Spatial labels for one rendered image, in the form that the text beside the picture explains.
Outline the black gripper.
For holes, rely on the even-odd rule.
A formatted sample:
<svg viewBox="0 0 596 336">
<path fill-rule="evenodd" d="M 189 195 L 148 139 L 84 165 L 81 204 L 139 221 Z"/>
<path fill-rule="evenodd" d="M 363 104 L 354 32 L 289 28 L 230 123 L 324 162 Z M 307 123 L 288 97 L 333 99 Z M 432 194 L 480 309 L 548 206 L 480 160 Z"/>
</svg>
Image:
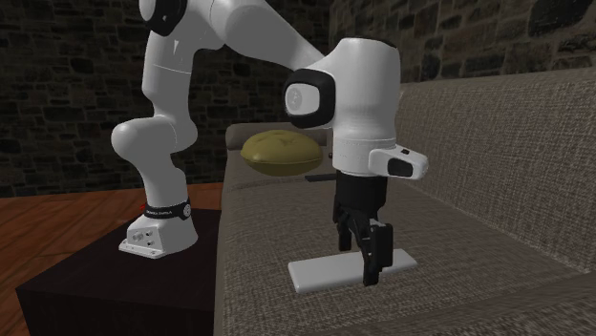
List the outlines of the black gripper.
<svg viewBox="0 0 596 336">
<path fill-rule="evenodd" d="M 351 250 L 354 234 L 363 265 L 363 285 L 378 284 L 384 267 L 393 264 L 394 229 L 378 220 L 378 210 L 385 205 L 386 177 L 356 177 L 336 172 L 332 220 L 338 234 L 338 249 Z"/>
</svg>

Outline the white flat rectangular slab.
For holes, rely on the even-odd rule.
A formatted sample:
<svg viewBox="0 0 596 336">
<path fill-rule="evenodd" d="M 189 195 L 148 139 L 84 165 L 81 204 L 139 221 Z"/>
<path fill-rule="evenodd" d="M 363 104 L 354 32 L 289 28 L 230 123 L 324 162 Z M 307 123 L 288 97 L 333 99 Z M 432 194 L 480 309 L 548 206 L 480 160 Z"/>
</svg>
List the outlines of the white flat rectangular slab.
<svg viewBox="0 0 596 336">
<path fill-rule="evenodd" d="M 363 283 L 364 261 L 351 252 L 290 262 L 287 270 L 295 292 L 304 294 Z"/>
</svg>

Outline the olive green cushion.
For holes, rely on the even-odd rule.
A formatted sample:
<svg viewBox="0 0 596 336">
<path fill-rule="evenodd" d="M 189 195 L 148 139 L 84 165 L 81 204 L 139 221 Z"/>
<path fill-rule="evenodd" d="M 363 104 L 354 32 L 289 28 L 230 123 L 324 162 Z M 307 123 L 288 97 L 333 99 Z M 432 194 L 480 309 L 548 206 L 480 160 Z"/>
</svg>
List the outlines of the olive green cushion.
<svg viewBox="0 0 596 336">
<path fill-rule="evenodd" d="M 323 160 L 323 152 L 315 140 L 287 130 L 270 130 L 251 136 L 244 143 L 241 156 L 253 170 L 273 177 L 307 173 Z"/>
</svg>

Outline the grey-brown fabric sofa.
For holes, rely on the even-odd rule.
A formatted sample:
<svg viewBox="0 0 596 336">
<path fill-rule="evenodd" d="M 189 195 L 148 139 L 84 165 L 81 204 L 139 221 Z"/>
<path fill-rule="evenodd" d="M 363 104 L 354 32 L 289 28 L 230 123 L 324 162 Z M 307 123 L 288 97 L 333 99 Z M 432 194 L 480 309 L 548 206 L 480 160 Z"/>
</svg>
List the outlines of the grey-brown fabric sofa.
<svg viewBox="0 0 596 336">
<path fill-rule="evenodd" d="M 416 267 L 309 294 L 287 266 L 337 250 L 331 165 L 269 178 L 227 129 L 214 336 L 596 336 L 596 68 L 406 84 L 379 217 Z"/>
</svg>

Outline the dark robot stand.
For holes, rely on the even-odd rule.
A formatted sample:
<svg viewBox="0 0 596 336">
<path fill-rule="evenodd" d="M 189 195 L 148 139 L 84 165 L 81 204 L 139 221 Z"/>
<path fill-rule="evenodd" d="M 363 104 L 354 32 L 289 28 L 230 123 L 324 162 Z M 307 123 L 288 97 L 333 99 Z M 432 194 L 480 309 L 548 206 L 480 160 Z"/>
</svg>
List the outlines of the dark robot stand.
<svg viewBox="0 0 596 336">
<path fill-rule="evenodd" d="M 190 248 L 151 260 L 108 233 L 16 287 L 31 336 L 213 336 L 217 210 L 194 209 Z"/>
</svg>

